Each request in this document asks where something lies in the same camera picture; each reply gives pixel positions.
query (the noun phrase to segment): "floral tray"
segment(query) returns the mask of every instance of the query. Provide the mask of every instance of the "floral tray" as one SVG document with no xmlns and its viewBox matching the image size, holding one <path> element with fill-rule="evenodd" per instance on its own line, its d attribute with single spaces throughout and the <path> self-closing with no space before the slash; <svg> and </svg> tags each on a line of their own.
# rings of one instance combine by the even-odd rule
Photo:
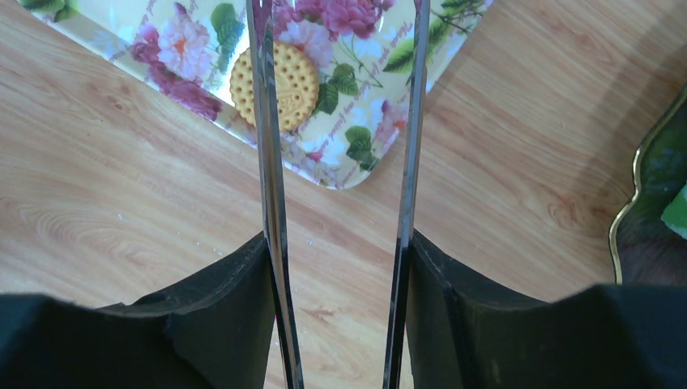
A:
<svg viewBox="0 0 687 389">
<path fill-rule="evenodd" d="M 435 0 L 427 88 L 492 0 Z M 243 0 L 19 0 L 55 30 L 257 147 L 234 109 L 229 73 L 248 48 Z M 320 74 L 310 118 L 282 134 L 287 169 L 331 189 L 365 180 L 408 120 L 410 0 L 274 0 L 275 37 Z"/>
</svg>

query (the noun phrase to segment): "round biscuit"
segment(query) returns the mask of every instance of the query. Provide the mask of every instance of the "round biscuit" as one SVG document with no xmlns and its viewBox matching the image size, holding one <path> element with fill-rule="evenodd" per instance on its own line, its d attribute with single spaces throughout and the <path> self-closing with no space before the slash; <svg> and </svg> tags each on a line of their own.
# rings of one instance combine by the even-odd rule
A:
<svg viewBox="0 0 687 389">
<path fill-rule="evenodd" d="M 275 42 L 274 54 L 279 129 L 290 131 L 315 109 L 319 93 L 318 72 L 305 54 L 293 45 Z M 239 114 L 255 126 L 250 49 L 239 55 L 229 79 L 229 90 Z"/>
</svg>

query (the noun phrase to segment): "pink flower print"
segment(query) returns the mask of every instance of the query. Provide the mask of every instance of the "pink flower print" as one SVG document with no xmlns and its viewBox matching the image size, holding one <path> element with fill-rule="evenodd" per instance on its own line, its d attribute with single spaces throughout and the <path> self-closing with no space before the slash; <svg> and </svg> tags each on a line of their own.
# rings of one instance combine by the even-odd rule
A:
<svg viewBox="0 0 687 389">
<path fill-rule="evenodd" d="M 322 11 L 328 0 L 297 0 L 296 13 L 303 19 L 313 23 L 322 20 Z"/>
<path fill-rule="evenodd" d="M 396 4 L 395 0 L 384 0 L 382 2 L 382 10 L 383 11 L 388 11 L 390 8 L 392 8 Z"/>
<path fill-rule="evenodd" d="M 162 94 L 210 121 L 217 119 L 217 114 L 222 110 L 222 103 L 201 88 L 198 80 L 191 82 L 182 79 L 168 71 L 162 62 L 153 63 L 148 69 L 148 74 L 160 87 Z"/>
<path fill-rule="evenodd" d="M 408 107 L 406 105 L 393 106 L 388 100 L 384 100 L 382 103 L 382 121 L 374 133 L 374 140 L 383 145 L 382 154 L 386 152 L 390 143 L 407 123 Z"/>
<path fill-rule="evenodd" d="M 217 114 L 222 110 L 219 100 L 200 85 L 185 79 L 173 83 L 167 96 L 210 121 L 215 121 Z"/>
<path fill-rule="evenodd" d="M 303 20 L 303 18 L 296 13 L 296 10 L 291 6 L 291 4 L 288 4 L 284 0 L 275 1 L 273 8 L 274 10 L 272 11 L 272 14 L 274 15 L 275 36 L 279 36 L 282 32 L 286 31 L 286 26 L 289 22 L 300 22 Z"/>
<path fill-rule="evenodd" d="M 388 11 L 396 4 L 396 0 L 374 0 L 374 6 L 382 8 L 382 11 Z"/>
<path fill-rule="evenodd" d="M 330 0 L 326 2 L 322 21 L 332 32 L 367 39 L 381 17 L 382 12 L 370 0 Z"/>
<path fill-rule="evenodd" d="M 131 47 L 131 54 L 134 56 L 134 60 L 143 63 L 157 62 L 157 54 L 160 52 L 157 40 L 160 34 L 157 33 L 157 30 L 151 24 L 141 27 L 139 33 L 145 41 L 136 42 Z"/>
<path fill-rule="evenodd" d="M 309 153 L 305 154 L 305 156 L 307 156 L 311 160 L 314 160 L 315 162 L 319 162 L 322 159 L 323 155 L 324 155 L 324 152 L 322 152 L 322 151 L 309 152 Z"/>
<path fill-rule="evenodd" d="M 315 67 L 324 69 L 334 56 L 334 46 L 329 32 L 323 26 L 302 20 L 288 22 L 286 31 L 277 37 L 278 41 L 296 46 L 310 58 Z"/>
<path fill-rule="evenodd" d="M 210 54 L 205 50 L 210 34 L 207 28 L 194 22 L 186 9 L 175 3 L 177 16 L 160 28 L 158 60 L 183 79 L 203 77 L 211 65 Z"/>
</svg>

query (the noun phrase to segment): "gold-rimmed plate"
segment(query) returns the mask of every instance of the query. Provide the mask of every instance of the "gold-rimmed plate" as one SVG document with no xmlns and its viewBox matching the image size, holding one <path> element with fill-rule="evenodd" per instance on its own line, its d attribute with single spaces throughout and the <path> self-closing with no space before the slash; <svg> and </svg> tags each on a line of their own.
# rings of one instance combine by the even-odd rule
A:
<svg viewBox="0 0 687 389">
<path fill-rule="evenodd" d="M 635 192 L 608 235 L 618 284 L 687 284 L 687 240 L 661 220 L 687 183 L 687 85 L 640 144 Z"/>
</svg>

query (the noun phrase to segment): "wooden surface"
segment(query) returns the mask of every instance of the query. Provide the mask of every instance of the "wooden surface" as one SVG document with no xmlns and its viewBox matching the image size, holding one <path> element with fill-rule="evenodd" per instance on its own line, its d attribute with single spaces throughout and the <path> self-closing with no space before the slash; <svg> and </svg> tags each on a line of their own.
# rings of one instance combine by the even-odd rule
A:
<svg viewBox="0 0 687 389">
<path fill-rule="evenodd" d="M 260 230 L 256 151 L 0 4 L 0 292 L 132 302 Z M 416 227 L 544 300 L 612 282 L 608 226 L 687 79 L 686 19 L 680 0 L 496 0 L 429 95 Z M 381 386 L 403 148 L 351 190 L 285 174 L 309 388 Z"/>
</svg>

